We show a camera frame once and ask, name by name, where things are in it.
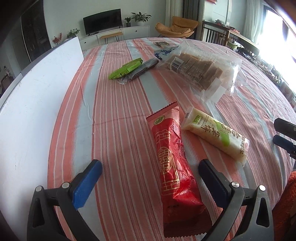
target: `dark door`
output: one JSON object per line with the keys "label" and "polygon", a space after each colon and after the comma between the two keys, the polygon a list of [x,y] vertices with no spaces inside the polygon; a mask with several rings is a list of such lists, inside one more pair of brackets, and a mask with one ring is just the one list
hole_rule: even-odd
{"label": "dark door", "polygon": [[51,49],[44,20],[43,0],[34,3],[22,15],[22,32],[31,61]]}

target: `blue gripper pad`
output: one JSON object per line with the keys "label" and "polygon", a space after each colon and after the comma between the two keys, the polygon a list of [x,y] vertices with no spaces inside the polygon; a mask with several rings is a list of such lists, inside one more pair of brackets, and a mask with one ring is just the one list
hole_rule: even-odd
{"label": "blue gripper pad", "polygon": [[292,142],[287,140],[286,138],[283,138],[279,135],[275,135],[272,139],[273,143],[276,144],[277,146],[285,149],[288,153],[292,153],[295,150],[295,146]]}
{"label": "blue gripper pad", "polygon": [[72,203],[76,210],[85,205],[91,191],[94,188],[94,185],[102,174],[102,169],[102,163],[96,160],[94,165],[86,174],[84,174],[81,182],[73,191]]}
{"label": "blue gripper pad", "polygon": [[231,195],[230,182],[218,172],[208,159],[203,159],[198,165],[198,172],[209,189],[216,205],[226,208]]}

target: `window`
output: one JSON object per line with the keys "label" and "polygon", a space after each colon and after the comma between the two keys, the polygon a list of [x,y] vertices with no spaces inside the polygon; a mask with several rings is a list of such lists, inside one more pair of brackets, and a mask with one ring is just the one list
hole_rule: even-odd
{"label": "window", "polygon": [[260,56],[274,65],[289,87],[296,92],[296,38],[290,30],[283,28],[283,20],[279,15],[270,8],[264,10],[263,31],[258,44]]}

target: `potted plant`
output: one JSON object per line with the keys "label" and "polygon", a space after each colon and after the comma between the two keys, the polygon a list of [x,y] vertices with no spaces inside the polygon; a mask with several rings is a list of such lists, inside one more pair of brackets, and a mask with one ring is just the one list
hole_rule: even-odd
{"label": "potted plant", "polygon": [[62,41],[62,33],[59,33],[59,37],[54,36],[54,39],[52,40],[52,42],[56,45],[60,44]]}
{"label": "potted plant", "polygon": [[131,14],[133,14],[133,17],[131,19],[134,19],[136,22],[138,21],[139,26],[143,26],[145,22],[147,22],[148,19],[151,18],[151,15],[146,13],[142,14],[141,12],[139,12],[138,14],[132,12]]}
{"label": "potted plant", "polygon": [[130,27],[131,26],[131,18],[125,18],[124,20],[126,20],[126,27]]}
{"label": "potted plant", "polygon": [[76,37],[76,35],[79,33],[79,29],[71,29],[67,34],[67,39],[71,39]]}

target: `orange lounge chair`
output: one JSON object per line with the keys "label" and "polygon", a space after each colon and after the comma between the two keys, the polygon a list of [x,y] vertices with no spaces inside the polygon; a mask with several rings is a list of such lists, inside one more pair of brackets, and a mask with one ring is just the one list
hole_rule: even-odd
{"label": "orange lounge chair", "polygon": [[171,27],[157,23],[155,29],[167,38],[188,38],[194,33],[197,26],[198,21],[173,16],[173,25]]}

